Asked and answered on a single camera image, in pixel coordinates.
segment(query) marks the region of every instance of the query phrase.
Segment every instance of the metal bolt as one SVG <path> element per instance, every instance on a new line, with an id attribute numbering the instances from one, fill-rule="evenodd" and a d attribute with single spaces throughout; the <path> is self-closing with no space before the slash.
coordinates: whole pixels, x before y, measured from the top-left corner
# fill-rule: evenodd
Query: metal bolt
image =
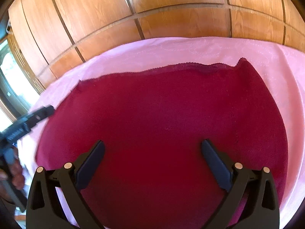
<path id="1" fill-rule="evenodd" d="M 37 168 L 38 173 L 41 173 L 42 171 L 43 171 L 43 167 L 40 166 L 40 167 Z"/>
<path id="2" fill-rule="evenodd" d="M 65 169 L 70 169 L 72 167 L 72 163 L 65 163 Z"/>
<path id="3" fill-rule="evenodd" d="M 236 169 L 242 169 L 242 164 L 241 163 L 235 163 L 235 168 Z"/>
<path id="4" fill-rule="evenodd" d="M 268 167 L 264 167 L 263 170 L 266 172 L 266 173 L 269 173 L 270 172 L 270 169 Z"/>

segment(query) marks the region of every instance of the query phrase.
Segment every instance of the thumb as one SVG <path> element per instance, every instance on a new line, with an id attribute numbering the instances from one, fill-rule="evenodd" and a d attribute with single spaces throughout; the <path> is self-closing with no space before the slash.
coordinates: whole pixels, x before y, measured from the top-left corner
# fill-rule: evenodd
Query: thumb
<path id="1" fill-rule="evenodd" d="M 7 174 L 2 169 L 0 169 L 0 181 L 4 181 L 6 179 L 7 179 Z"/>

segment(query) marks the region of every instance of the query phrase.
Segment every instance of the folded garment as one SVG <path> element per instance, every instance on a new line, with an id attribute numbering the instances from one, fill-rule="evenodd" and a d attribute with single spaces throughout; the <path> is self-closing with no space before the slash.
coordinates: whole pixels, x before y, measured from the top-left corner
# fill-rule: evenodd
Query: folded garment
<path id="1" fill-rule="evenodd" d="M 198 229 L 225 195 L 200 153 L 206 138 L 247 168 L 269 167 L 281 201 L 286 131 L 246 59 L 81 81 L 45 126 L 36 161 L 60 168 L 100 139 L 105 157 L 82 194 L 105 226 Z"/>

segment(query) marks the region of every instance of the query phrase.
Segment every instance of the maroon fabric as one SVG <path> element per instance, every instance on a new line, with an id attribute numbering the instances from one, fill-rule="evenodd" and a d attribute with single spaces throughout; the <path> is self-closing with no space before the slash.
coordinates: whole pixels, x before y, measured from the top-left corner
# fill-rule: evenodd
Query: maroon fabric
<path id="1" fill-rule="evenodd" d="M 60 168 L 101 139 L 105 157 L 82 194 L 105 226 L 198 229 L 225 193 L 200 153 L 206 138 L 248 168 L 268 166 L 281 201 L 286 131 L 246 59 L 82 81 L 50 118 L 36 160 Z"/>

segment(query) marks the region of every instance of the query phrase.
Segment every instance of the pink bedsheet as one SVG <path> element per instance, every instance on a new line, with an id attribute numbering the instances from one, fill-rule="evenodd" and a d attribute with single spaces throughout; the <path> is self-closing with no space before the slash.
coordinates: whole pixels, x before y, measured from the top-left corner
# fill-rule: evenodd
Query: pink bedsheet
<path id="1" fill-rule="evenodd" d="M 302 192 L 305 187 L 305 54 L 295 49 L 271 42 L 219 37 L 138 41 L 109 50 L 67 72 L 49 86 L 32 110 L 49 104 L 58 107 L 79 80 L 116 72 L 143 71 L 181 62 L 221 62 L 235 65 L 241 57 L 246 58 L 264 80 L 281 112 L 287 132 L 288 173 L 280 206 L 280 228 L 283 228 L 305 197 L 305 192 Z M 31 175 L 34 175 L 38 167 L 35 154 L 46 122 L 39 124 L 31 134 L 18 143 L 21 158 Z M 60 199 L 63 199 L 62 193 L 58 193 Z M 67 204 L 62 202 L 62 205 L 69 220 L 75 223 Z"/>

